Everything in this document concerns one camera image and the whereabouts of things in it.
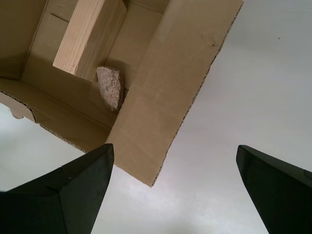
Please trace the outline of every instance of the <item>wooden block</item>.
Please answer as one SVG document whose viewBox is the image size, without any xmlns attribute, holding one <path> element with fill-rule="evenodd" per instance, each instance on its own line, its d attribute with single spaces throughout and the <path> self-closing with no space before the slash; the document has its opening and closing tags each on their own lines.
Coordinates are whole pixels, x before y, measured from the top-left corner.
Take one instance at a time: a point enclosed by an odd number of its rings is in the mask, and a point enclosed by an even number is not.
<svg viewBox="0 0 312 234">
<path fill-rule="evenodd" d="M 95 82 L 126 12 L 122 0 L 79 0 L 53 66 Z"/>
</svg>

